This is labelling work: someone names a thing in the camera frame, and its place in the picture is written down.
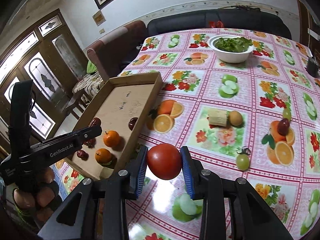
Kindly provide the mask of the person's left hand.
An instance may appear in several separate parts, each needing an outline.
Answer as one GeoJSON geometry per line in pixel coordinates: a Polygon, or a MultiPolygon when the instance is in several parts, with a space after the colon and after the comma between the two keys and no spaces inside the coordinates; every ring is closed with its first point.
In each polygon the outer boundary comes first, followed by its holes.
{"type": "Polygon", "coordinates": [[[61,204],[54,171],[47,167],[28,177],[14,189],[13,198],[20,211],[41,224],[45,223],[61,204]]]}

